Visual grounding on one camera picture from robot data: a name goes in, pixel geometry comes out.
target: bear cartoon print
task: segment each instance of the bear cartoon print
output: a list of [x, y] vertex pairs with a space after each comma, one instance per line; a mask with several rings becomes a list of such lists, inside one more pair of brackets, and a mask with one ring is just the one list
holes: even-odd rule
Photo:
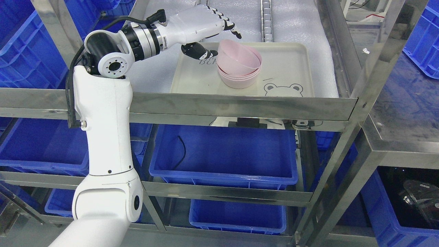
[[303, 87], [300, 84], [291, 84], [290, 86], [276, 86], [273, 83], [265, 84], [265, 96], [283, 96], [283, 97], [303, 97]]

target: blue plastic bin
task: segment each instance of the blue plastic bin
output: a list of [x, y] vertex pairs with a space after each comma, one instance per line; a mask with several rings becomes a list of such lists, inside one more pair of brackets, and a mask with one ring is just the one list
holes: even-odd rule
[[0, 146], [0, 166], [21, 172], [85, 176], [86, 133], [65, 120], [19, 119]]
[[319, 151], [326, 151], [334, 138], [335, 132], [330, 131], [316, 131], [317, 149]]
[[[358, 151], [354, 144], [350, 147], [348, 154], [346, 154], [345, 159], [343, 160], [340, 168], [335, 175], [335, 184], [337, 188], [340, 186], [344, 177], [346, 176], [349, 168], [354, 162], [355, 158], [358, 155]], [[360, 198], [360, 194], [355, 197], [349, 207], [346, 209], [345, 213], [340, 218], [339, 225], [346, 226], [357, 226], [357, 227], [367, 227], [368, 221], [366, 216], [366, 210], [363, 206], [363, 203]]]
[[106, 11], [107, 15], [129, 15], [136, 0], [121, 0], [113, 10]]
[[430, 0], [403, 51], [427, 76], [439, 79], [439, 1]]
[[53, 189], [44, 207], [44, 211], [49, 214], [73, 217], [72, 203], [74, 194], [75, 191], [70, 189]]
[[11, 121], [10, 117], [0, 117], [0, 131], [5, 130], [8, 126], [9, 122]]
[[377, 242], [381, 247], [439, 246], [439, 230], [403, 227], [377, 171], [361, 189]]
[[[66, 5], [85, 38], [100, 12], [91, 0], [66, 0]], [[31, 2], [5, 0], [0, 27], [0, 87], [58, 88], [67, 66]]]
[[209, 230], [279, 234], [287, 228], [285, 206], [191, 200], [191, 225]]
[[[130, 123], [131, 140], [135, 138], [149, 139], [152, 124], [149, 123]], [[134, 152], [139, 164], [143, 162], [145, 150], [148, 145], [147, 141], [131, 141], [131, 150]]]
[[116, 8], [121, 0], [92, 0], [98, 10], [112, 10]]
[[3, 213], [3, 210], [6, 207], [6, 203], [4, 203], [6, 200], [4, 200], [4, 198], [0, 195], [0, 214]]
[[[186, 147], [178, 139], [180, 136]], [[297, 182], [294, 131], [161, 125], [149, 167], [168, 183], [285, 189]]]

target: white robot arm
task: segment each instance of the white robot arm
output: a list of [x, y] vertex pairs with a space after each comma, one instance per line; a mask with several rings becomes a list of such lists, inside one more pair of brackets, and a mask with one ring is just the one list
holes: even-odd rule
[[130, 223], [140, 216], [144, 190], [131, 156], [133, 91], [125, 77], [131, 65], [174, 44], [181, 44], [182, 52], [192, 58], [210, 58], [218, 53], [197, 41], [223, 30], [241, 38], [234, 23], [204, 5], [168, 19], [165, 11], [159, 10], [145, 21], [124, 20], [134, 22], [117, 33], [91, 32], [84, 42], [86, 53], [80, 59], [80, 50], [70, 66], [66, 83], [69, 127], [86, 131], [90, 171], [75, 191], [73, 223], [51, 247], [119, 246]]

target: black cable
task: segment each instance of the black cable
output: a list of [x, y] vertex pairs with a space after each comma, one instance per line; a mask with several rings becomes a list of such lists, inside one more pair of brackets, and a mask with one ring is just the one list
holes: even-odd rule
[[[118, 17], [114, 21], [110, 22], [110, 24], [106, 25], [103, 28], [103, 30], [107, 30], [121, 21], [130, 21], [138, 24], [151, 26], [151, 24], [157, 20], [161, 22], [166, 21], [165, 11], [163, 9], [158, 10], [155, 14], [146, 18], [146, 20], [139, 20], [129, 16]], [[67, 118], [68, 118], [69, 128], [81, 127], [81, 123], [76, 119], [75, 94], [73, 90], [73, 70], [75, 69], [75, 66], [79, 63], [79, 58], [81, 57], [84, 48], [85, 48], [84, 44], [82, 44], [82, 46], [79, 48], [79, 50], [76, 52], [75, 56], [73, 57], [72, 62], [70, 63], [70, 67], [68, 69], [67, 79], [65, 81], [65, 97], [67, 99]]]
[[186, 145], [183, 142], [183, 139], [181, 139], [181, 136], [177, 136], [178, 139], [180, 140], [181, 144], [183, 144], [183, 149], [184, 149], [184, 154], [183, 154], [183, 158], [181, 158], [181, 160], [177, 163], [177, 165], [174, 166], [174, 168], [172, 168], [172, 170], [177, 169], [177, 167], [181, 164], [181, 162], [183, 162], [184, 158], [186, 157]]
[[353, 4], [349, 5], [349, 6], [352, 6], [352, 5], [356, 4], [356, 3], [358, 3], [359, 1], [360, 1], [360, 0], [356, 1], [355, 3], [353, 3]]
[[364, 2], [364, 4], [362, 4], [360, 7], [349, 8], [349, 9], [361, 9], [361, 8], [364, 7], [368, 2], [370, 2], [370, 0], [368, 0], [367, 2]]

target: metal shelf frame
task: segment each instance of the metal shelf frame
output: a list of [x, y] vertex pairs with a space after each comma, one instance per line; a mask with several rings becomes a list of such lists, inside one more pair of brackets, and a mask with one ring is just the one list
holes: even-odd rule
[[[80, 43], [72, 18], [66, 13], [64, 0], [31, 0], [42, 18], [66, 64], [72, 59]], [[143, 18], [148, 5], [147, 0], [136, 1], [131, 13], [133, 17]], [[145, 186], [144, 204], [155, 225], [132, 224], [131, 228], [161, 231], [179, 234], [202, 234], [204, 236], [233, 236], [252, 239], [287, 240], [289, 245], [319, 246], [323, 240], [340, 240], [342, 236], [350, 240], [376, 246], [370, 230], [366, 234], [348, 233], [335, 227], [343, 212], [358, 194], [364, 182], [369, 178], [376, 161], [387, 161], [393, 151], [369, 148], [365, 138], [357, 138], [360, 155], [348, 172], [337, 196], [330, 192], [335, 174], [377, 100], [384, 84], [392, 71], [409, 34], [418, 21], [427, 0], [393, 0], [384, 19], [376, 42], [366, 63], [361, 67], [353, 45], [346, 20], [337, 0], [317, 0], [316, 5], [327, 39], [332, 49], [334, 71], [340, 98], [291, 98], [291, 97], [254, 97], [201, 94], [165, 94], [134, 93], [130, 108], [130, 121], [152, 124], [186, 124], [208, 126], [217, 117], [271, 118], [284, 121], [286, 128], [300, 130], [305, 138], [311, 131], [340, 132], [338, 142], [326, 164], [319, 183], [313, 192], [273, 191], [263, 189], [224, 188], [203, 185], [178, 185], [143, 181]], [[413, 11], [402, 13], [409, 7]], [[0, 116], [66, 119], [67, 105], [63, 90], [0, 88]], [[309, 126], [293, 125], [294, 120], [308, 120]], [[148, 145], [152, 152], [154, 145]], [[424, 155], [430, 164], [437, 156]], [[306, 177], [315, 174], [306, 171]], [[74, 189], [83, 178], [24, 174], [0, 171], [0, 180], [5, 182], [46, 188]], [[304, 214], [294, 223], [295, 236], [264, 236], [236, 232], [215, 232], [200, 229], [186, 229], [164, 224], [163, 212], [156, 196], [179, 197], [189, 199], [224, 200], [236, 202], [266, 203], [305, 207]], [[323, 209], [322, 202], [330, 201]], [[54, 224], [69, 223], [71, 219], [42, 215], [31, 210], [34, 217]]]

